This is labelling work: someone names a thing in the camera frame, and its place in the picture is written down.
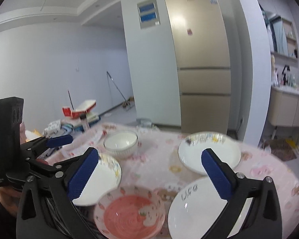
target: white ceramic bowl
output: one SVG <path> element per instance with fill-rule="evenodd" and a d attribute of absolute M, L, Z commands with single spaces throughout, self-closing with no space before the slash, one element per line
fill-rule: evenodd
<path fill-rule="evenodd" d="M 104 139 L 104 147 L 109 155 L 124 159 L 135 153 L 137 140 L 137 134 L 133 131 L 117 131 Z"/>

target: refrigerator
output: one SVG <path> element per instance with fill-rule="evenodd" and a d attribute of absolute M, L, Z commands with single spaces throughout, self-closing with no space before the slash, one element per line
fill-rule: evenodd
<path fill-rule="evenodd" d="M 227 133 L 231 76 L 217 0 L 165 0 L 174 41 L 181 129 Z"/>

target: pink bowl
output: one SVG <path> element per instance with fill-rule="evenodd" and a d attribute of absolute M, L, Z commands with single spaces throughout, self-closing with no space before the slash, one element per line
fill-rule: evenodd
<path fill-rule="evenodd" d="M 94 222 L 109 239 L 149 239 L 162 229 L 165 208 L 152 191 L 124 186 L 103 196 L 94 209 Z"/>

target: white plate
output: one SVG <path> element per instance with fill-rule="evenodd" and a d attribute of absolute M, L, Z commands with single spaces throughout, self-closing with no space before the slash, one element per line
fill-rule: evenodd
<path fill-rule="evenodd" d="M 194 144 L 189 145 L 187 139 L 191 139 Z M 241 151 L 237 143 L 230 137 L 216 132 L 200 132 L 186 137 L 178 147 L 178 156 L 191 171 L 207 175 L 201 160 L 202 152 L 207 148 L 211 148 L 230 168 L 235 169 L 239 164 Z"/>
<path fill-rule="evenodd" d="M 80 197 L 72 201 L 73 204 L 76 206 L 95 205 L 104 194 L 118 188 L 121 178 L 120 164 L 113 157 L 99 153 L 97 166 Z"/>
<path fill-rule="evenodd" d="M 247 199 L 229 236 L 239 232 L 252 198 Z M 207 177 L 196 180 L 180 191 L 168 212 L 168 229 L 172 239 L 198 239 L 215 222 L 227 201 L 221 199 Z"/>

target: toiletry bottle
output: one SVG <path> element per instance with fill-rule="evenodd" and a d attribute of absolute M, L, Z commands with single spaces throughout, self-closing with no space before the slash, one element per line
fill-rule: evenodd
<path fill-rule="evenodd" d="M 81 114 L 80 119 L 81 119 L 81 123 L 82 123 L 82 126 L 83 126 L 83 130 L 84 130 L 84 132 L 86 132 L 87 130 L 90 129 L 88 119 L 86 118 L 86 114 L 85 113 Z"/>
<path fill-rule="evenodd" d="M 292 74 L 289 74 L 288 85 L 292 86 Z"/>

